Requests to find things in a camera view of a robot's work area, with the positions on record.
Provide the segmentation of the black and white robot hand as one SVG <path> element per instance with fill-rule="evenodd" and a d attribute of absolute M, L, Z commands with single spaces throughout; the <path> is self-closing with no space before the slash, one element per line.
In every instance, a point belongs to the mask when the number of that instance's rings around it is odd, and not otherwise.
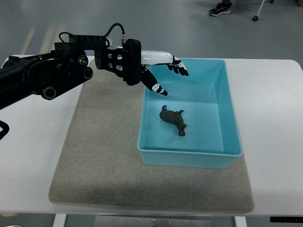
<path fill-rule="evenodd" d="M 170 71 L 188 76 L 189 73 L 179 58 L 169 52 L 144 51 L 141 43 L 135 39 L 128 39 L 123 44 L 124 79 L 130 86 L 142 82 L 152 92 L 167 96 L 167 91 L 160 85 L 154 75 L 147 69 L 150 65 L 166 65 Z"/>

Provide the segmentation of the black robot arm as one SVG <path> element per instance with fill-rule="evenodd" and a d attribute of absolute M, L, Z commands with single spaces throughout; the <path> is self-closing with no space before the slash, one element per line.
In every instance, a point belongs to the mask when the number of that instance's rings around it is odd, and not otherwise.
<path fill-rule="evenodd" d="M 28 57 L 9 56 L 0 69 L 0 107 L 4 109 L 30 95 L 52 100 L 91 79 L 87 50 L 105 53 L 111 42 L 108 35 L 120 27 L 122 43 L 125 30 L 114 23 L 105 35 L 74 35 L 66 32 L 69 40 L 61 39 L 49 53 Z"/>

